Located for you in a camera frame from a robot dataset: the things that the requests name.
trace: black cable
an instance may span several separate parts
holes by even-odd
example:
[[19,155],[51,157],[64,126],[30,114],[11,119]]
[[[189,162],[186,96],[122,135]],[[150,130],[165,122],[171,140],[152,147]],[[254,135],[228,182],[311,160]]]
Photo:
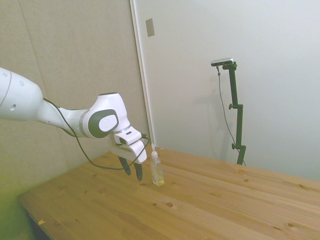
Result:
[[[97,165],[97,164],[93,163],[93,162],[90,160],[90,158],[88,157],[88,155],[86,154],[86,152],[84,151],[84,149],[82,148],[81,143],[80,143],[80,141],[79,141],[79,138],[78,138],[76,132],[75,132],[75,131],[73,130],[73,128],[69,125],[69,123],[68,123],[67,120],[65,119],[65,117],[64,117],[64,115],[62,114],[62,112],[60,111],[60,109],[59,109],[53,102],[49,101],[48,99],[45,99],[45,98],[44,98],[43,100],[45,100],[46,102],[52,104],[52,105],[58,110],[58,112],[60,113],[60,115],[61,115],[62,119],[64,120],[64,122],[67,124],[67,126],[68,126],[68,127],[71,129],[71,131],[73,132],[73,134],[74,134],[74,136],[75,136],[75,138],[76,138],[76,141],[78,142],[78,145],[79,145],[79,147],[81,148],[81,151],[82,151],[83,154],[85,155],[86,159],[87,159],[92,165],[94,165],[94,166],[96,166],[96,167],[98,167],[98,168],[110,169],[110,170],[124,170],[124,169],[125,169],[124,167],[123,167],[123,168],[113,168],[113,167],[107,167],[107,166],[100,166],[100,165]],[[147,145],[148,145],[149,142],[150,142],[150,139],[147,138],[147,136],[146,136],[145,134],[143,134],[141,138],[142,138],[142,139],[147,139],[148,142],[146,143],[146,145],[144,146],[144,148],[141,150],[141,152],[139,153],[139,155],[138,155],[126,168],[130,167],[132,164],[135,163],[135,161],[136,161],[136,160],[139,158],[139,156],[143,153],[143,151],[146,149]]]
[[223,109],[224,121],[225,121],[226,127],[228,128],[228,131],[229,131],[229,133],[230,133],[230,135],[231,135],[231,138],[232,138],[233,144],[234,144],[234,145],[236,145],[236,141],[235,141],[234,136],[232,135],[232,133],[231,133],[231,131],[230,131],[230,128],[229,128],[229,125],[228,125],[228,122],[227,122],[226,111],[225,111],[225,105],[224,105],[224,101],[222,100],[222,94],[221,94],[221,81],[220,81],[220,75],[221,75],[221,73],[220,73],[220,71],[219,71],[219,67],[218,67],[218,66],[216,66],[216,69],[218,70],[218,77],[219,77],[219,93],[220,93],[220,99],[221,99],[221,103],[222,103],[222,109]]

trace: wood grain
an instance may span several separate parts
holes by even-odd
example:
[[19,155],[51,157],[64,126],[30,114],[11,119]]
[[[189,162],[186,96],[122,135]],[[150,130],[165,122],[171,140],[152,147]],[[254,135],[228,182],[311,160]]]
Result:
[[[55,240],[320,240],[320,182],[157,151],[163,186],[149,161],[140,182],[86,163],[18,199]],[[110,152],[94,162],[121,167]]]

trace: plastic bottle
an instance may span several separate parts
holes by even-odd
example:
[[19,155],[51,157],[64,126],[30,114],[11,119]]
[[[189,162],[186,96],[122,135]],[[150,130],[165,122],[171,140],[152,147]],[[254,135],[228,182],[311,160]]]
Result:
[[156,146],[152,143],[152,153],[151,153],[151,172],[152,181],[157,186],[162,186],[165,183],[164,174],[162,172],[161,160],[156,152]]

